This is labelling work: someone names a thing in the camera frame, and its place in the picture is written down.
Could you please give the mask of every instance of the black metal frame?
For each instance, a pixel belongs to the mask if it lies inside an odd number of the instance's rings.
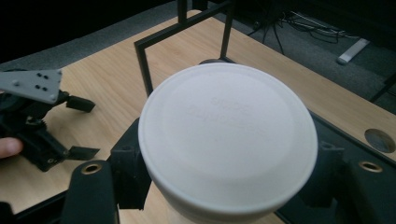
[[[155,34],[146,36],[136,42],[134,42],[134,47],[136,49],[137,59],[139,61],[140,70],[142,72],[142,78],[145,83],[145,88],[147,95],[150,96],[153,92],[151,76],[149,73],[149,63],[146,56],[146,48],[155,45],[166,38],[180,33],[181,31],[186,30],[187,28],[192,27],[193,25],[204,21],[210,17],[219,14],[222,11],[227,10],[227,18],[224,26],[224,33],[221,44],[221,52],[219,58],[225,62],[231,62],[230,59],[227,58],[227,48],[228,42],[230,39],[230,32],[233,25],[233,13],[235,9],[235,0],[224,1],[221,4],[213,6],[207,10],[204,10],[190,18],[187,18],[187,1],[186,0],[177,0],[177,14],[178,14],[178,22],[174,25],[171,25]]]

